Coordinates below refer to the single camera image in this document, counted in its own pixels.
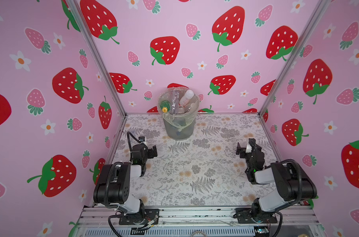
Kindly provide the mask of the green Sprite bottle yellow cap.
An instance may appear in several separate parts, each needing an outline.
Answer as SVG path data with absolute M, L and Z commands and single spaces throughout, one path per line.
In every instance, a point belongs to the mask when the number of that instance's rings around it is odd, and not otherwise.
M 160 103 L 160 108 L 163 113 L 167 113 L 171 110 L 171 104 L 168 100 L 163 100 Z

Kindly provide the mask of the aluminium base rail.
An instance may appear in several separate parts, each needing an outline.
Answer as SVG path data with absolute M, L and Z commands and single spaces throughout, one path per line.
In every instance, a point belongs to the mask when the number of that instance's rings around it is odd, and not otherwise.
M 75 237 L 324 237 L 324 229 L 309 206 L 281 210 L 275 222 L 261 223 L 233 218 L 235 206 L 156 206 L 158 219 L 152 227 L 120 225 L 108 217 L 116 212 L 103 207 L 84 208 Z

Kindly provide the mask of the clear bottle blue cap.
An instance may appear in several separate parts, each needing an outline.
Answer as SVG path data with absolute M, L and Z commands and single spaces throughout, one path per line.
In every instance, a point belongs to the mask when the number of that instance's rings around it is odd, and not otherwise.
M 176 113 L 176 109 L 179 106 L 180 94 L 179 91 L 174 90 L 171 94 L 171 114 Z

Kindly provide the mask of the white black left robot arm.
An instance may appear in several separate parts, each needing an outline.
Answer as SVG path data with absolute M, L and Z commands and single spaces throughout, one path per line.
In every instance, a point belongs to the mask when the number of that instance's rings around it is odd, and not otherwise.
M 131 161 L 116 162 L 102 168 L 93 201 L 107 208 L 117 208 L 125 214 L 142 216 L 145 212 L 143 201 L 130 194 L 130 182 L 132 178 L 144 176 L 147 161 L 158 156 L 157 146 L 149 149 L 144 144 L 137 144 L 130 154 Z

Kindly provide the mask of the aluminium frame post right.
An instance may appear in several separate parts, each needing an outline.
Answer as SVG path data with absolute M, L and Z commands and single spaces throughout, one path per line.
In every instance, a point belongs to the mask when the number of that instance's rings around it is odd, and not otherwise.
M 292 50 L 289 58 L 287 59 L 287 62 L 283 66 L 282 70 L 280 71 L 280 74 L 278 75 L 276 82 L 275 82 L 272 90 L 269 93 L 269 96 L 265 100 L 265 103 L 263 104 L 260 112 L 258 113 L 259 118 L 261 118 L 261 119 L 263 118 L 264 112 L 269 108 L 271 101 L 273 100 L 277 91 L 281 88 L 283 81 L 286 79 L 287 75 L 291 71 L 293 63 L 297 60 L 302 47 L 307 43 L 309 38 L 312 36 L 313 31 L 315 30 L 319 21 L 323 17 L 323 15 L 326 12 L 330 3 L 331 3 L 331 1 L 322 0 L 322 1 L 319 1 L 318 4 L 316 5 L 307 24 L 305 25 L 304 30 L 302 31 L 301 35 L 299 36 L 299 40 L 297 41 L 295 48 Z

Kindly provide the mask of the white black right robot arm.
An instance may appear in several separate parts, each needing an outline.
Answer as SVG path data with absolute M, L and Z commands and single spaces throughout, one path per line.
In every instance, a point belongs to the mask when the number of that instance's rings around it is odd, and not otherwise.
M 250 138 L 246 147 L 237 144 L 236 154 L 246 160 L 245 174 L 254 185 L 274 183 L 276 189 L 268 195 L 257 198 L 250 210 L 239 211 L 237 217 L 247 214 L 251 218 L 272 215 L 302 200 L 316 198 L 317 188 L 301 166 L 292 159 L 271 163 L 265 166 L 262 147 Z

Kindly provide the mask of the aluminium frame post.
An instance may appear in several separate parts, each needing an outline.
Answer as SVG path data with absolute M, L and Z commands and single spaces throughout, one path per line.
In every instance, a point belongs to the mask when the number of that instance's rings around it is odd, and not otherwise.
M 118 33 L 118 23 L 114 15 L 98 1 L 67 1 L 67 3 L 114 102 L 118 106 L 121 115 L 125 117 L 126 112 L 118 98 L 117 90 L 94 42 L 94 39 L 113 40 L 116 44 L 119 44 L 114 39 Z
M 283 81 L 286 79 L 287 75 L 291 71 L 293 63 L 297 60 L 302 47 L 307 43 L 309 38 L 312 36 L 313 31 L 315 30 L 319 21 L 323 17 L 323 15 L 326 12 L 330 3 L 331 3 L 331 1 L 322 0 L 322 1 L 319 1 L 318 4 L 316 5 L 307 24 L 305 25 L 304 30 L 302 31 L 301 35 L 299 36 L 299 40 L 297 41 L 295 48 L 292 50 L 289 58 L 287 59 L 287 62 L 283 66 L 282 70 L 280 71 L 280 74 L 278 75 L 276 82 L 275 82 L 272 90 L 269 93 L 269 96 L 265 100 L 265 103 L 263 104 L 260 112 L 258 113 L 259 118 L 261 118 L 261 119 L 263 118 L 264 112 L 269 108 L 271 101 L 273 100 L 277 91 L 281 88 Z

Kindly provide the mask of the aluminium frame post left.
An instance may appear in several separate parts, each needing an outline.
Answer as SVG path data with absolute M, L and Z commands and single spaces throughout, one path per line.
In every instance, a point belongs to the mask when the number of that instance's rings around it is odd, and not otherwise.
M 67 1 L 67 3 L 114 102 L 118 106 L 121 115 L 125 117 L 126 112 L 118 98 L 117 90 L 94 42 L 94 39 L 113 40 L 116 44 L 119 44 L 114 39 L 118 33 L 118 23 L 114 15 L 98 1 Z

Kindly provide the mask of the silver mesh waste bin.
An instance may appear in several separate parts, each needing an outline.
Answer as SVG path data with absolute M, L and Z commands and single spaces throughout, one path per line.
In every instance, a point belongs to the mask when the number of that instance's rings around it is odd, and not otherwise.
M 185 140 L 193 134 L 200 99 L 192 90 L 186 87 L 168 88 L 159 97 L 157 105 L 170 138 Z

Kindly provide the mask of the clear green bin liner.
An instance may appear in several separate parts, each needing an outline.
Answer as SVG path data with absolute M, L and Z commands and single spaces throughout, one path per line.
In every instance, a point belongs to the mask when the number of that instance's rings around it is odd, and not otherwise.
M 182 116 L 176 116 L 175 114 L 171 114 L 171 111 L 167 113 L 163 113 L 160 108 L 160 103 L 163 100 L 168 100 L 171 103 L 171 94 L 172 91 L 177 90 L 180 94 L 180 99 L 184 96 L 187 90 L 190 90 L 187 87 L 172 87 L 168 88 L 158 99 L 158 112 L 164 119 L 164 122 L 168 122 L 169 125 L 177 128 L 179 131 L 185 129 L 189 125 L 195 121 L 195 118 L 198 113 L 200 99 L 197 95 L 194 94 L 193 98 L 190 102 L 184 107 L 186 109 L 186 113 Z

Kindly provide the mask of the clear bottle yellow label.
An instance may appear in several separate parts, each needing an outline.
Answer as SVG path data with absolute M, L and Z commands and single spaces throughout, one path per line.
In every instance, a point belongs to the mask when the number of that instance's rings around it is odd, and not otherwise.
M 182 116 L 186 113 L 186 109 L 183 106 L 178 106 L 178 108 L 176 109 L 176 116 Z

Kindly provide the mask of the white bottle red cap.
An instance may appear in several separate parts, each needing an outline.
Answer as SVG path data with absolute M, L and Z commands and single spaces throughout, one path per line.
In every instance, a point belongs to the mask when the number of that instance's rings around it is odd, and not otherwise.
M 185 107 L 190 100 L 193 98 L 194 92 L 192 90 L 187 90 L 184 96 L 179 101 L 179 106 Z

